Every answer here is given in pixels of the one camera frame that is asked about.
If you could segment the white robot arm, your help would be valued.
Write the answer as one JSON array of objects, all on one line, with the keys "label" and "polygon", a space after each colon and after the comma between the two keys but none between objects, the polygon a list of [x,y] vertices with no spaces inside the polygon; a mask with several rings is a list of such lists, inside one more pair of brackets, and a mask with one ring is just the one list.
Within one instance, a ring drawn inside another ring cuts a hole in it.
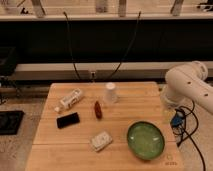
[{"label": "white robot arm", "polygon": [[167,108],[175,108],[189,98],[213,115],[213,87],[205,82],[208,69],[203,62],[192,61],[169,69],[160,97]]}]

